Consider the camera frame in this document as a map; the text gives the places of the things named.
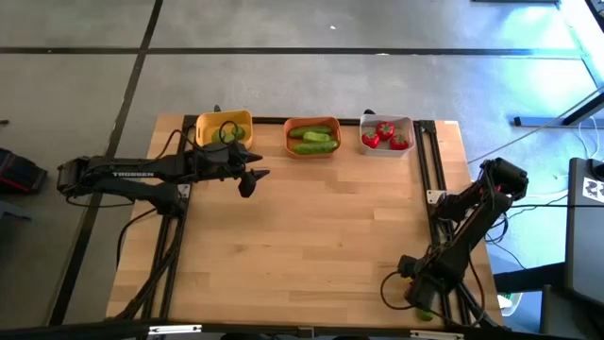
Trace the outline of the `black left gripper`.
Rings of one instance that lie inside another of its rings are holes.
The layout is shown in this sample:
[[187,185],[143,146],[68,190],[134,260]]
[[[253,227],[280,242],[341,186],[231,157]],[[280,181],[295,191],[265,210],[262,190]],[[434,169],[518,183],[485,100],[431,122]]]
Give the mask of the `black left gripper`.
[[269,170],[245,172],[248,163],[260,161],[263,156],[247,151],[239,142],[199,146],[189,151],[188,156],[194,180],[240,178],[238,190],[244,198],[252,196],[257,181],[270,174]]

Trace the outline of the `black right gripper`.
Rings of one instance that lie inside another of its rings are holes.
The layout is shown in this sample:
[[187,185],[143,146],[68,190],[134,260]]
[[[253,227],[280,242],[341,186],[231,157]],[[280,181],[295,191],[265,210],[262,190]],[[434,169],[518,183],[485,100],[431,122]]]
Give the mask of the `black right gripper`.
[[416,259],[403,255],[397,266],[401,277],[411,279],[405,299],[416,308],[418,303],[427,303],[428,310],[438,308],[438,294],[448,294],[456,285],[456,272],[448,267],[441,258]]

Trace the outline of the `yellow plastic basket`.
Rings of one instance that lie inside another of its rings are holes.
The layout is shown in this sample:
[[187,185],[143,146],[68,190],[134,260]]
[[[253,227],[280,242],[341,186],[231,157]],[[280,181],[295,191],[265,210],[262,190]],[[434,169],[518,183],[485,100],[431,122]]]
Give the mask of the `yellow plastic basket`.
[[212,142],[212,135],[226,121],[234,122],[244,131],[240,142],[246,149],[253,144],[252,115],[248,110],[214,111],[201,114],[196,120],[195,141],[198,145],[206,145]]

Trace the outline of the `orange plastic basket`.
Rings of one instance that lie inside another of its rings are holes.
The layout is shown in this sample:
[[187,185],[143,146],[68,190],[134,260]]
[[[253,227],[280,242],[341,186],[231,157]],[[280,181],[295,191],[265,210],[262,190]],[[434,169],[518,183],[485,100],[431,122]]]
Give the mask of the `orange plastic basket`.
[[[290,132],[296,128],[304,128],[311,126],[324,126],[330,128],[330,135],[333,140],[335,140],[338,145],[328,153],[319,153],[319,154],[309,154],[309,155],[301,155],[296,154],[294,152],[294,147],[296,145],[303,144],[302,139],[292,138],[290,136]],[[340,147],[341,145],[341,131],[340,131],[340,123],[335,117],[324,116],[324,117],[311,117],[311,118],[290,118],[284,123],[284,137],[285,137],[285,149],[287,150],[288,155],[293,159],[317,159],[317,158],[330,158],[333,153]]]

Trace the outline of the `white floor item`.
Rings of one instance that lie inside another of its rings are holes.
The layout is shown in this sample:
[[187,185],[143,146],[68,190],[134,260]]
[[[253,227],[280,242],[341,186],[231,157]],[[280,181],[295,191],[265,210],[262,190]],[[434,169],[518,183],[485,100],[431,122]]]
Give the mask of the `white floor item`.
[[522,299],[522,293],[499,293],[497,301],[504,317],[514,314]]

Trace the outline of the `black desk leg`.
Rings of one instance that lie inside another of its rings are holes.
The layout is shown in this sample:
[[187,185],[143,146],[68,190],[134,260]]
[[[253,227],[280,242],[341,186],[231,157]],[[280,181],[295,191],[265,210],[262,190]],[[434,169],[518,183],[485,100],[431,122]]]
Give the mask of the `black desk leg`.
[[503,272],[494,275],[499,293],[524,293],[539,291],[546,285],[563,288],[565,263],[552,263],[529,269]]

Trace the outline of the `white plastic basket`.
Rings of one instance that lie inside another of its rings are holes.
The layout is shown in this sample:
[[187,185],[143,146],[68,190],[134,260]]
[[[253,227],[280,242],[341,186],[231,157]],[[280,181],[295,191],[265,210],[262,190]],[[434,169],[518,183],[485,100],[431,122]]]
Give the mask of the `white plastic basket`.
[[[376,126],[379,122],[389,121],[393,122],[395,126],[394,134],[402,134],[409,142],[410,147],[406,150],[396,151],[391,150],[388,141],[380,141],[377,148],[372,149],[365,146],[361,141],[361,135],[367,131],[376,132]],[[368,122],[364,119],[361,120],[360,124],[360,153],[365,156],[376,156],[376,157],[403,157],[409,153],[415,146],[415,141],[412,132],[412,120],[409,117],[392,116],[392,115],[379,115],[377,118],[370,118]]]

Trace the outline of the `dark grey desk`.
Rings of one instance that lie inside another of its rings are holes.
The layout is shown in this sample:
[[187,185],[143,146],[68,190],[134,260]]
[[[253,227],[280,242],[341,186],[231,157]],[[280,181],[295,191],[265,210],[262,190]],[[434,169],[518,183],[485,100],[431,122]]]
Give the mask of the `dark grey desk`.
[[604,181],[600,161],[569,162],[565,284],[576,295],[604,306],[604,204],[582,195],[583,178]]

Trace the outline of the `black and white marker tag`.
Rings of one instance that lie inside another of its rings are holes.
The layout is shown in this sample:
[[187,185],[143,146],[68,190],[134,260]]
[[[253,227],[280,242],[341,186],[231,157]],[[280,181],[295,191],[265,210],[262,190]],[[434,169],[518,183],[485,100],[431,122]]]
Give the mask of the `black and white marker tag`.
[[586,198],[604,204],[604,181],[584,177],[582,195]]

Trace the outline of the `grey metal stand bar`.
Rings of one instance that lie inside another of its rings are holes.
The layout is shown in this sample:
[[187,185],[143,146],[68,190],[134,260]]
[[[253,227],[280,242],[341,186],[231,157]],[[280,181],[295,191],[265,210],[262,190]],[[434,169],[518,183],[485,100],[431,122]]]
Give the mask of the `grey metal stand bar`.
[[590,118],[598,126],[604,126],[604,90],[599,90],[592,98],[578,103],[569,112],[558,117],[516,116],[512,126],[517,128],[577,128],[580,123]]

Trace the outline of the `black and red bag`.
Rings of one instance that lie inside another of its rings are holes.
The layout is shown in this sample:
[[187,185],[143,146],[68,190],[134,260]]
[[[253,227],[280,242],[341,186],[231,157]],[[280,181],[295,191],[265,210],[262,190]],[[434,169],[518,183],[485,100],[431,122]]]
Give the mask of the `black and red bag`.
[[46,176],[35,162],[0,148],[0,194],[37,194]]

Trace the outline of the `silver flat bracket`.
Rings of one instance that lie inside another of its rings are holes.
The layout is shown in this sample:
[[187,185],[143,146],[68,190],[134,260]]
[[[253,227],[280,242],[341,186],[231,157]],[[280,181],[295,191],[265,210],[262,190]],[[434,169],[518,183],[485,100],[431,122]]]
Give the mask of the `silver flat bracket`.
[[168,335],[201,332],[203,327],[196,324],[156,325],[150,326],[148,335]]
[[421,340],[465,340],[462,333],[425,330],[410,330],[410,338]]

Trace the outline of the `black aluminium frame rail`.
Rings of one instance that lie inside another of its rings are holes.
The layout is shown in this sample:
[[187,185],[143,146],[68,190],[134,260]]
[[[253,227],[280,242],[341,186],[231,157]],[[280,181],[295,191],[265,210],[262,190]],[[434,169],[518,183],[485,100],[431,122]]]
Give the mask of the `black aluminium frame rail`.
[[114,315],[118,320],[162,320],[169,318],[190,199],[181,199],[181,210],[163,214],[149,270],[149,276],[125,308]]
[[[107,320],[93,323],[66,324],[57,326],[40,326],[34,328],[0,330],[0,340],[120,340],[148,335],[150,326],[179,325],[186,323],[168,323],[160,319],[151,320]],[[410,338],[410,330],[427,329],[375,329],[344,327],[295,327],[295,326],[262,326],[231,324],[196,324],[203,330],[196,333],[239,333],[290,335],[301,339],[312,339],[319,336],[367,336],[367,337],[400,337]],[[577,338],[555,335],[505,331],[500,328],[469,328],[453,326],[435,332],[462,333],[465,340],[578,340]]]
[[[185,115],[183,119],[183,127],[188,128],[195,124],[198,115]],[[370,118],[378,118],[376,114],[363,114],[360,118],[338,118],[341,126],[359,126],[361,120],[364,119],[366,122]],[[288,117],[252,117],[254,124],[266,124],[266,125],[284,125],[288,120]]]
[[[426,144],[424,142],[424,130],[425,127],[428,128],[428,151],[431,151],[432,149],[437,150],[438,142],[436,140],[436,126],[433,121],[419,120],[413,121],[412,127],[418,154],[422,185],[424,190],[427,192],[428,190],[432,189],[432,186],[430,182],[429,172],[431,166],[428,164]],[[440,152],[437,152],[437,161],[434,168],[436,170],[437,189],[445,189],[445,175],[442,162],[440,161]],[[434,221],[431,215],[432,205],[428,202],[428,195],[425,195],[425,199],[428,211],[428,227],[430,234],[428,254],[432,254],[435,250],[438,249],[443,240],[448,240],[448,233],[452,231],[452,227],[448,222],[442,224],[440,222]],[[473,315],[479,316],[479,320],[476,323],[476,327],[498,327],[498,324],[486,313],[485,308],[480,307],[475,302],[474,298],[470,296],[469,289],[465,285],[461,289],[457,290],[457,295],[461,324],[470,326],[472,323],[471,316]],[[443,295],[442,293],[437,292],[436,297],[439,299],[440,302],[441,315],[443,316],[445,326],[451,326],[454,322],[454,319],[449,294],[445,293]]]

